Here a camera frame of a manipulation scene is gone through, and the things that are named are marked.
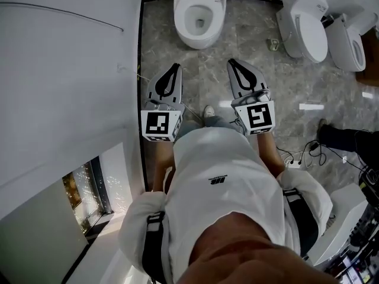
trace white sneaker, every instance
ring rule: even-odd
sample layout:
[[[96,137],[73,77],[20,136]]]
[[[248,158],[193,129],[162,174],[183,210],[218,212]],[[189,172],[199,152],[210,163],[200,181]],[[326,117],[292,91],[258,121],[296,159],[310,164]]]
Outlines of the white sneaker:
[[[214,116],[214,108],[210,105],[207,105],[204,108],[204,118],[209,118]]]

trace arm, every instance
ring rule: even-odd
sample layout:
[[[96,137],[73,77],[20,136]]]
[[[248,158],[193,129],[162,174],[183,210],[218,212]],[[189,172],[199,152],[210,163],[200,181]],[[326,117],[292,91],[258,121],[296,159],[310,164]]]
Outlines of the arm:
[[[155,151],[155,175],[153,183],[153,191],[163,192],[163,182],[165,180],[166,171],[169,167],[172,170],[166,179],[166,190],[168,191],[171,179],[175,172],[174,150],[173,143],[170,142],[157,142]]]
[[[258,139],[259,156],[276,178],[285,170],[285,165],[277,151],[274,136],[272,133],[264,133],[256,137]]]

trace white cable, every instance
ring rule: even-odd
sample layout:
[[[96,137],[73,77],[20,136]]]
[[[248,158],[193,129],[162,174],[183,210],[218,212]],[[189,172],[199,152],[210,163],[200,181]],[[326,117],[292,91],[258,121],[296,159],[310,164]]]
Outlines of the white cable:
[[[150,79],[148,79],[144,76],[141,76],[139,73],[136,73],[133,69],[130,69],[130,68],[125,67],[125,66],[117,66],[117,72],[120,72],[122,69],[129,70],[130,72],[135,73],[138,77],[141,77],[142,79],[145,79],[145,80],[150,82]]]
[[[191,110],[188,106],[186,106],[183,102],[182,102],[182,104],[186,107],[186,109],[188,109],[190,112],[192,112],[192,113],[195,115],[195,117],[198,118],[198,119],[202,122],[202,119],[201,119],[197,114],[195,114],[194,111],[192,111],[192,110]]]

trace window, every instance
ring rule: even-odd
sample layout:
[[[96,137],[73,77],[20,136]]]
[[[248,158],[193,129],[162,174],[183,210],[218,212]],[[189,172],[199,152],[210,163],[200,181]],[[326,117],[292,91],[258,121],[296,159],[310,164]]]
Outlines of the window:
[[[98,158],[93,159],[62,178],[67,197],[83,234],[87,234],[104,213],[112,213],[99,168],[100,163],[97,162]]]

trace small object on floor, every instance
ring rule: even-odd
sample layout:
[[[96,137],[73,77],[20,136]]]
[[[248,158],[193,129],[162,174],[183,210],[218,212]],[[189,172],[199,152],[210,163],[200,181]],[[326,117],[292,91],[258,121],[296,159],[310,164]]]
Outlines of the small object on floor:
[[[298,169],[301,166],[301,162],[299,160],[293,160],[293,161],[291,160],[291,161],[287,161],[285,166],[287,168],[297,168]]]
[[[205,118],[210,118],[210,117],[213,117],[214,116],[214,108],[210,105],[207,105],[205,108],[204,108],[204,119]]]
[[[277,51],[278,48],[279,48],[279,45],[280,45],[280,42],[278,39],[267,39],[267,43],[268,43],[268,49],[270,51]]]

